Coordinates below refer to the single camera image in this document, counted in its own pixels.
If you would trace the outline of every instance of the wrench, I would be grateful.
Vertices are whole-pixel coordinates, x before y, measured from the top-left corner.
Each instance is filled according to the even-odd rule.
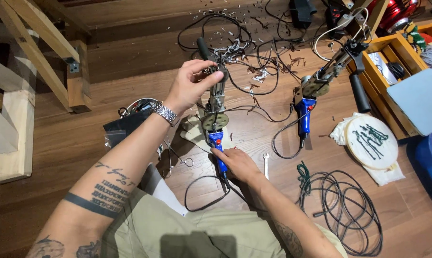
[[[264,158],[264,175],[268,180],[269,179],[269,158],[270,158],[270,155],[268,153],[266,153],[262,157]]]

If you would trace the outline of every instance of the hand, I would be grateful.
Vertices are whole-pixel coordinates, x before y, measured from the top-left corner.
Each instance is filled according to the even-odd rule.
[[[224,77],[221,71],[211,75],[201,72],[210,66],[217,66],[217,64],[198,59],[185,62],[179,69],[163,105],[178,115],[182,115],[185,110],[195,105],[207,89]]]
[[[249,180],[256,178],[257,175],[264,176],[253,159],[241,149],[225,149],[222,153],[216,148],[211,148],[211,152],[230,168],[236,178],[248,185]]]

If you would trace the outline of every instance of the scissors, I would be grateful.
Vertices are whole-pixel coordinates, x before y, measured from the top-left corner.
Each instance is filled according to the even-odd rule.
[[[169,158],[169,160],[170,160],[170,168],[168,169],[168,176],[165,176],[164,175],[164,172],[166,171],[166,170],[164,170],[164,171],[162,171],[162,176],[164,177],[164,178],[170,178],[171,177],[171,169],[172,168],[174,168],[174,166],[172,166],[171,165],[171,152],[173,152],[175,155],[176,155],[176,157],[178,157],[180,160],[181,160],[181,162],[179,162],[179,164],[185,164],[187,167],[192,167],[193,166],[193,160],[191,159],[191,158],[186,158],[186,159],[182,159],[177,153],[176,153],[176,151],[175,150],[173,150],[173,148],[171,148],[171,143],[170,143],[170,138],[168,137],[168,134],[166,135],[166,138],[167,138],[167,140],[168,140],[168,142],[166,142],[165,141],[165,139],[163,140],[163,142],[166,144],[166,146],[168,147],[168,158]]]

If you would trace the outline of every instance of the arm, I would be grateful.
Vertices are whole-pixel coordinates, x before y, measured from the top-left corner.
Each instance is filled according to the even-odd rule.
[[[222,79],[222,72],[208,77],[199,73],[212,65],[216,64],[202,60],[185,62],[163,105],[182,115]],[[167,120],[152,113],[94,164],[55,208],[27,257],[98,257],[104,231],[139,184],[169,128]]]
[[[246,153],[240,149],[226,149],[222,153],[212,148],[211,151],[257,193],[294,258],[342,257],[307,215],[265,178]]]

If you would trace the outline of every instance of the blue container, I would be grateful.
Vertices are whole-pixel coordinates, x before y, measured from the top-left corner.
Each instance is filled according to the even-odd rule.
[[[432,199],[432,134],[421,140],[415,150],[415,159],[426,170],[416,171],[420,181]]]

